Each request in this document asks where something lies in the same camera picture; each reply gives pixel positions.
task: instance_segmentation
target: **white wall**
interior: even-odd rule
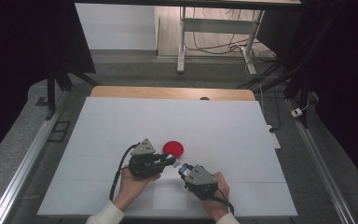
[[[89,49],[157,49],[155,7],[76,4]]]

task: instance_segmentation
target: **white table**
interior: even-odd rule
[[[84,104],[38,215],[97,213],[108,202],[124,151],[145,138],[159,153],[166,142],[179,141],[181,163],[221,171],[236,217],[297,215],[258,102],[104,97]],[[184,184],[177,169],[165,168],[127,217],[207,217]]]

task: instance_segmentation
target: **human hand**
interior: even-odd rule
[[[128,169],[128,165],[124,166],[121,170],[120,191],[118,192],[117,197],[113,200],[113,204],[118,209],[125,212],[133,200],[141,195],[146,185],[160,177],[161,175],[154,175],[147,179],[136,178]]]
[[[214,174],[214,177],[217,179],[217,186],[220,189],[220,191],[218,190],[214,194],[214,196],[223,200],[228,200],[229,186],[222,173],[217,172],[216,174]],[[217,222],[221,217],[228,213],[228,209],[225,204],[213,200],[203,200],[201,202],[205,211],[209,214],[209,216],[211,216],[211,218],[215,222]]]

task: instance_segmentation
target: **cable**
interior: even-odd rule
[[[307,105],[306,105],[304,108],[302,108],[301,111],[307,109],[307,107],[308,107],[309,104],[310,104],[310,99],[307,99]]]
[[[280,112],[279,106],[278,106],[277,92],[276,92],[275,86],[274,86],[274,99],[275,99],[275,105],[276,105],[276,107],[277,107],[277,112],[278,112],[278,127],[277,127],[277,128],[271,127],[271,128],[269,129],[269,132],[270,132],[270,133],[273,133],[273,132],[275,132],[275,131],[277,131],[277,130],[280,130],[281,125],[282,125],[282,123],[281,123],[281,112]]]
[[[260,63],[260,64],[264,64],[264,63],[275,63],[275,62],[277,62],[276,59],[265,60],[265,59],[263,59],[263,58],[260,57],[260,54],[261,54],[262,52],[267,52],[267,51],[272,51],[272,50],[270,50],[270,49],[263,50],[263,51],[261,51],[260,53],[258,53],[258,56],[255,56],[255,51],[252,49],[251,52],[252,52],[253,55],[251,55],[251,58],[252,58],[253,60],[255,60],[257,63]]]
[[[122,168],[122,166],[123,166],[124,160],[127,157],[127,154],[129,154],[129,152],[133,148],[136,148],[139,144],[140,143],[130,146],[126,150],[126,152],[124,153],[123,158],[121,158],[121,162],[120,162],[120,165],[118,166],[118,169],[117,169],[117,172],[116,172],[116,175],[115,175],[115,179],[113,180],[112,188],[110,189],[110,193],[109,193],[109,200],[110,201],[113,201],[113,196],[115,195],[115,189],[116,189],[116,185],[117,185],[117,182],[118,182],[118,178],[120,177],[121,170],[126,168],[126,167]]]
[[[254,77],[255,79],[253,80],[250,80],[248,82],[245,82],[241,85],[239,85],[236,89],[240,89],[244,86],[247,86],[247,89],[249,89],[253,84],[255,84],[259,79],[262,79],[262,78],[265,78],[267,76],[269,76],[269,74],[271,74],[273,71],[275,71],[276,69],[278,69],[281,65],[278,64],[278,63],[274,63],[272,64],[269,68],[267,68],[262,74],[260,74],[259,76],[257,77]]]
[[[240,19],[240,16],[241,16],[241,11],[242,11],[242,9],[240,9],[240,13],[238,14],[237,21]],[[234,39],[234,35],[235,35],[235,34],[232,34],[232,37],[231,37],[231,39],[229,40],[229,44],[231,44],[231,43],[232,43],[232,40]]]
[[[230,203],[230,202],[226,199],[226,197],[225,197],[224,195],[223,195],[223,197],[225,198],[224,200],[212,195],[212,196],[207,197],[207,199],[213,200],[213,201],[215,201],[215,202],[219,202],[219,203],[222,203],[222,204],[225,204],[226,206],[228,206],[229,211],[232,213],[232,215],[234,215],[234,206],[232,205],[232,203]]]
[[[189,48],[186,43],[185,43],[185,48],[186,49],[189,49],[189,50],[198,50],[198,51],[202,51],[202,52],[205,52],[205,53],[210,53],[210,54],[227,54],[227,53],[230,53],[232,51],[234,51],[235,49],[237,49],[238,47],[235,46],[235,47],[230,47],[230,50],[228,51],[225,51],[225,52],[210,52],[206,49],[217,49],[217,48],[221,48],[221,47],[224,47],[224,46],[230,46],[232,43],[229,43],[229,44],[225,44],[225,45],[219,45],[219,46],[214,46],[214,47],[205,47],[205,48],[200,48],[197,46],[197,42],[196,42],[196,37],[195,37],[195,33],[193,32],[193,40],[194,40],[194,45],[196,46],[196,49],[191,49]],[[243,41],[247,41],[247,39],[244,39],[244,40],[240,40],[238,41],[238,43],[240,42],[243,42]]]
[[[234,9],[230,9],[228,12],[226,12],[226,14],[228,14],[229,12],[231,12],[231,16],[228,19],[231,20],[231,18],[234,17]]]

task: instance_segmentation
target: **red circular object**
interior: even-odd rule
[[[179,142],[171,141],[164,145],[162,151],[164,153],[172,153],[176,159],[179,159],[185,150]]]

